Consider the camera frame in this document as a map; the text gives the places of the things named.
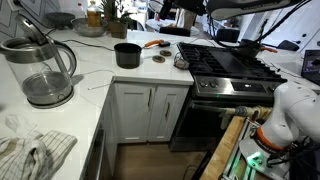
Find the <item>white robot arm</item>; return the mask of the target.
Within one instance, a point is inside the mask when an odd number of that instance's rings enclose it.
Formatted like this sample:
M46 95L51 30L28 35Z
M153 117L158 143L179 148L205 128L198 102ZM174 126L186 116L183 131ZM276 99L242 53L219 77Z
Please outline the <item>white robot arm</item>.
M288 81L274 91L274 105L266 122L239 142L246 163L269 178L284 179L292 158L288 148L303 136L320 141L320 96Z

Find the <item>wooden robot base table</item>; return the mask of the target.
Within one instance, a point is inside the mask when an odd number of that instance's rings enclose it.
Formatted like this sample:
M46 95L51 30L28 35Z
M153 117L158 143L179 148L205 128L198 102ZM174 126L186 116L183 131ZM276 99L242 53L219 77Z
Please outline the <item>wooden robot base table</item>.
M213 156L207 164L200 180L218 180L219 176L227 164L233 147L238 140L239 134L245 123L245 118L234 116L225 131L219 145L217 146Z

